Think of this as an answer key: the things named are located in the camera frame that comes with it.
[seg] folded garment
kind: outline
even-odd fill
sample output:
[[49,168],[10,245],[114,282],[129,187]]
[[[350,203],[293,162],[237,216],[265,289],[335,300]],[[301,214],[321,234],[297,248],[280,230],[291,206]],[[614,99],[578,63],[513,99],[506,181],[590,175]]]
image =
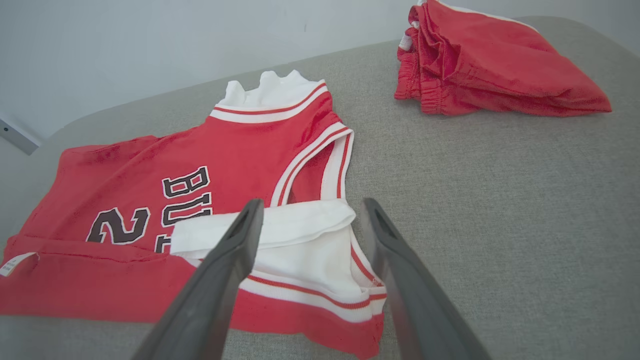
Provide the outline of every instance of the folded garment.
[[602,90],[529,25],[437,0],[413,6],[409,23],[395,98],[419,100],[424,113],[611,111]]

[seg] clothing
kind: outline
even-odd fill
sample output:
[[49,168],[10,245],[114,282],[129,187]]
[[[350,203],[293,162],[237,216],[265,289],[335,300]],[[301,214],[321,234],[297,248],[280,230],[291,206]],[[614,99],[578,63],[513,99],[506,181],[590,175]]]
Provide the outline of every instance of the clothing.
[[420,101],[424,113],[611,111],[601,89],[529,25],[437,0],[413,6],[409,23],[395,98]]
[[206,255],[170,255],[174,227],[222,224],[261,198],[282,207],[265,210],[277,229],[289,233],[300,224],[288,218],[306,214],[302,228],[315,232],[259,250],[266,260],[242,283],[231,326],[302,332],[374,356],[386,295],[340,200],[352,143],[324,81],[294,71],[265,72],[247,92],[230,82],[193,129],[68,149],[50,192],[8,241],[4,261],[35,255],[0,277],[0,313],[156,322]]

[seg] gray fabric surface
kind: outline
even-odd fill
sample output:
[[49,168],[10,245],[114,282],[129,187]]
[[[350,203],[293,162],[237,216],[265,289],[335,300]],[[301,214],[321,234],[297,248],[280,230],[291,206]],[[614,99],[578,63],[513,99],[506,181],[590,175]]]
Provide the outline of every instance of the gray fabric surface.
[[[276,67],[325,78],[355,130],[348,201],[374,197],[494,359],[640,357],[640,58],[566,19],[526,17],[610,97],[614,112],[427,116],[396,101],[396,42]],[[232,79],[257,85],[260,72]],[[77,120],[3,193],[16,233],[51,186],[63,149],[167,135],[202,123],[229,79]],[[360,224],[354,223],[361,238]],[[380,359],[399,359],[389,315]],[[0,319],[3,357],[125,359],[147,324]],[[303,336],[230,331],[227,359],[351,359]]]

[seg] white wall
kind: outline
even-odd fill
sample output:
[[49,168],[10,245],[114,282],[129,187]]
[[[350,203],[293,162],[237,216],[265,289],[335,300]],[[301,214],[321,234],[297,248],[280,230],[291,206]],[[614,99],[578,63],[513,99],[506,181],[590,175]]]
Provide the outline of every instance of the white wall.
[[[125,102],[397,39],[414,3],[0,0],[0,110],[47,138]],[[448,3],[506,17],[568,17],[640,54],[639,0]]]

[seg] jersey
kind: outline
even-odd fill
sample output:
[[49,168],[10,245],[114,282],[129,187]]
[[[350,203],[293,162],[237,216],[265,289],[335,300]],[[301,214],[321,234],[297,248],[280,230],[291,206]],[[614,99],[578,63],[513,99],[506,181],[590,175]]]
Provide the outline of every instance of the jersey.
[[[8,241],[4,261],[34,255],[0,277],[0,312],[156,322],[197,265],[170,255],[177,224],[240,211],[254,198],[269,207],[342,199],[352,143],[324,81],[294,71],[265,72],[250,91],[230,82],[192,129],[68,149],[51,190]],[[377,354],[386,293],[350,225],[339,232],[334,242],[362,289],[357,296],[254,272],[239,290],[232,327],[302,332],[361,358]],[[276,256],[306,251],[288,249]]]

